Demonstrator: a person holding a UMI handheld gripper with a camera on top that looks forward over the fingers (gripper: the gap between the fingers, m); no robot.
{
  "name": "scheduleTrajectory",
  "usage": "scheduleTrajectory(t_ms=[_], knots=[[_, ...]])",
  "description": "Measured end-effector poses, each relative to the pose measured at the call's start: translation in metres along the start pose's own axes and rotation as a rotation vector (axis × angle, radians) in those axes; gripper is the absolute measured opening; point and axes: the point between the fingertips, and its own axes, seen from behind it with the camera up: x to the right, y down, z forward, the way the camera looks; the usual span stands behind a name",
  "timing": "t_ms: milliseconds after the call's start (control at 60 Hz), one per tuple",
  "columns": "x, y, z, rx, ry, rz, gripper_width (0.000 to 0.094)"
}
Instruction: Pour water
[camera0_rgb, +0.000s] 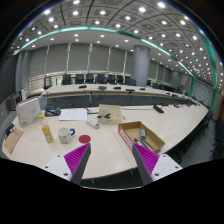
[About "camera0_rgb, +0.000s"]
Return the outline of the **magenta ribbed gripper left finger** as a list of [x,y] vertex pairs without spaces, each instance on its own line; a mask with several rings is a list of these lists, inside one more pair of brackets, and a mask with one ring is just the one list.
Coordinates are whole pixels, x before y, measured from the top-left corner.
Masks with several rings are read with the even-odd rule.
[[91,144],[88,143],[64,156],[59,155],[54,157],[44,166],[44,170],[79,185],[90,154]]

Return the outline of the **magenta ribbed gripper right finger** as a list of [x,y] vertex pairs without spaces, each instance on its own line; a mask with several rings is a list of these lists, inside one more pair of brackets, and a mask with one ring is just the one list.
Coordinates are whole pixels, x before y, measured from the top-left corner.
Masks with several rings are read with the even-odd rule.
[[158,155],[140,145],[132,146],[143,185],[180,171],[182,167],[167,154]]

